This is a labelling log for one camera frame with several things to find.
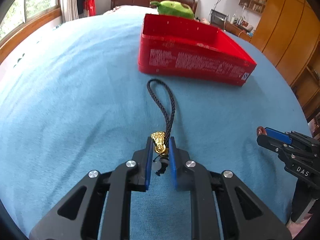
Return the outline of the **green avocado plush toy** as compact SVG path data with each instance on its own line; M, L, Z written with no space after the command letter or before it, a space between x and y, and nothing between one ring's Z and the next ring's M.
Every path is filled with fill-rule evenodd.
M194 18L194 13L189 5L177 1L151 1L151 7L156 7L160 15L171 15L188 19Z

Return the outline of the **wooden desk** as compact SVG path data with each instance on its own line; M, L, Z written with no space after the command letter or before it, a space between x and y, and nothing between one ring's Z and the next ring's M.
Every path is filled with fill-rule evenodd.
M229 22L225 23L225 31L242 38L243 40L250 42L251 37L248 35L248 33L245 30L242 30L237 25L231 24Z

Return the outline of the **blue bed cover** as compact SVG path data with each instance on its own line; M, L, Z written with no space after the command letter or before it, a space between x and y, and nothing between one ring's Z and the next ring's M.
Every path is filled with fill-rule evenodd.
M137 66L145 8L65 23L1 64L1 201L20 230L89 171L108 172L165 128ZM309 134L290 86L246 41L257 66L241 86L163 77L176 100L176 145L214 172L233 171L287 222L296 178L257 144L256 129Z

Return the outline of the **wall shelf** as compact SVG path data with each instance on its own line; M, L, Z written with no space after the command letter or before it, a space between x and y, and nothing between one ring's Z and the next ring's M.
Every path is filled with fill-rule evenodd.
M240 0L239 5L245 10L262 14L265 10L267 0Z

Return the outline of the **wooden wardrobe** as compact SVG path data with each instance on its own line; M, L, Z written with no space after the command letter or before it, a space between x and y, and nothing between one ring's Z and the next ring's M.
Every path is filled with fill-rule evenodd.
M291 87L306 118L319 107L319 19L306 0L267 0L251 39Z

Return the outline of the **large wooden frame window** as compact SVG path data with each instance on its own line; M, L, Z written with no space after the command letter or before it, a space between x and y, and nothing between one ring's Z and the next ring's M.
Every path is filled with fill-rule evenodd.
M61 15L59 0L14 0L1 20L1 62L28 36Z

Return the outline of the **red tin box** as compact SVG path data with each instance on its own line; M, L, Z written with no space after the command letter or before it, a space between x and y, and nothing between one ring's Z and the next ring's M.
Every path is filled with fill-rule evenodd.
M221 29L187 18L146 14L138 69L243 86L256 68L249 54Z

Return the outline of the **left beige curtain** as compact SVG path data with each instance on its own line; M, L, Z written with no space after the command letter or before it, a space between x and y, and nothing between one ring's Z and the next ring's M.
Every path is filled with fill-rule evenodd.
M59 2L63 23L79 18L77 0L59 0Z

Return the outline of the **black office chair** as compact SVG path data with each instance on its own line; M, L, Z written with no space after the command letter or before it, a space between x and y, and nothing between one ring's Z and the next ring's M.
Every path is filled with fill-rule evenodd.
M210 24L222 30L225 30L226 23L228 22L228 15L212 9L209 14Z

